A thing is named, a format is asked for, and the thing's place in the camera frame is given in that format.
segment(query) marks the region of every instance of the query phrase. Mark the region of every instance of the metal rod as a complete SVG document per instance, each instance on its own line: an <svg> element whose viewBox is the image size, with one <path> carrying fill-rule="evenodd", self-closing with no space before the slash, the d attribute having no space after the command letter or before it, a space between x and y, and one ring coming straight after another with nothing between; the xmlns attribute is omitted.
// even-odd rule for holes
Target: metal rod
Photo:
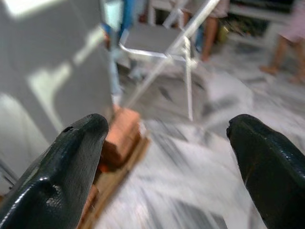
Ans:
<svg viewBox="0 0 305 229"><path fill-rule="evenodd" d="M203 23L203 21L210 15L212 10L216 7L220 0L209 0L206 4L203 4L195 16L191 19L189 23L187 23L184 31L178 35L178 37L174 40L174 42L169 46L166 50L165 55L170 57L170 53L172 53L175 49L180 48L184 43L184 38L190 38L199 26ZM159 60L152 70L152 72L143 80L143 82L137 87L135 92L131 95L131 97L125 103L125 107L131 107L134 103L143 95L143 93L147 90L147 88L153 83L153 81L158 77L158 74L164 69L166 64L168 63L169 58Z"/></svg>
<svg viewBox="0 0 305 229"><path fill-rule="evenodd" d="M192 96L192 70L191 70L191 42L185 37L185 85L187 94L188 117L193 121L193 96Z"/></svg>

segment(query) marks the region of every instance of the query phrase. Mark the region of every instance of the gray wall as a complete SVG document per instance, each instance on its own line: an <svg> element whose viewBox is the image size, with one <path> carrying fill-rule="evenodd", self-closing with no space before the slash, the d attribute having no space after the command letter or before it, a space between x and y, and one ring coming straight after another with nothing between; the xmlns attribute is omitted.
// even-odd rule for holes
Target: gray wall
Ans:
<svg viewBox="0 0 305 229"><path fill-rule="evenodd" d="M0 160L16 177L70 123L112 116L98 0L63 0L24 17L0 1ZM0 177L0 194L8 185Z"/></svg>

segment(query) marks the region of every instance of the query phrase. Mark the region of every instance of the chair leg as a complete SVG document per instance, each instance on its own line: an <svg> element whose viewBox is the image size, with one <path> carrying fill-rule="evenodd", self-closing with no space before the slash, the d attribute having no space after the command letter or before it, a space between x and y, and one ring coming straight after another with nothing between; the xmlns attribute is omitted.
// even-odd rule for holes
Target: chair leg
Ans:
<svg viewBox="0 0 305 229"><path fill-rule="evenodd" d="M187 94L188 117L193 121L193 96L192 96L192 70L191 70L191 43L185 37L185 85Z"/></svg>

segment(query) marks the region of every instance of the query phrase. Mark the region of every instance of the person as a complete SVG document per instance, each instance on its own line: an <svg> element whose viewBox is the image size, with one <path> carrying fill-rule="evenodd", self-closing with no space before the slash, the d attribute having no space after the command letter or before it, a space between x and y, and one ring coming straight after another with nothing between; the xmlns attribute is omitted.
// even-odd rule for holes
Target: person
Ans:
<svg viewBox="0 0 305 229"><path fill-rule="evenodd" d="M201 7L203 0L189 0L183 10L184 24L186 25L189 18L194 15ZM211 49L218 30L218 19L228 15L230 0L220 0L215 9L206 19L205 24L205 41L203 44L202 61L208 61Z"/></svg>
<svg viewBox="0 0 305 229"><path fill-rule="evenodd" d="M305 39L305 0L295 3L292 17L280 33L275 55L268 66L261 66L260 70L264 73L276 75L280 69L281 62L289 44L295 50L298 59L298 73L289 81L291 83L305 83L305 56L303 43Z"/></svg>

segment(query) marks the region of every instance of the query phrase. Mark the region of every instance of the person's leg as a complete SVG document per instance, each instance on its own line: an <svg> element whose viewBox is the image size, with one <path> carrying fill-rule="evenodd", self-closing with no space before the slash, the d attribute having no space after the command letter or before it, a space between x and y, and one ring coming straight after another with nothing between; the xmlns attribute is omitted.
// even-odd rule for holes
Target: person's leg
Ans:
<svg viewBox="0 0 305 229"><path fill-rule="evenodd" d="M298 59L299 69L296 76L289 80L292 83L299 83L305 80L305 55L303 49L303 42L304 41L299 41L293 44L293 48Z"/></svg>
<svg viewBox="0 0 305 229"><path fill-rule="evenodd" d="M271 64L269 66L261 66L260 70L262 72L271 74L271 75L275 75L277 74L281 62L283 60L284 54L286 53L287 50L287 46L288 46L288 40L282 36L280 36L279 38L279 42L275 51L275 55L273 57L273 60L271 62Z"/></svg>
<svg viewBox="0 0 305 229"><path fill-rule="evenodd" d="M217 34L218 18L208 17L205 24L205 41L203 44L202 61L209 60L212 46Z"/></svg>

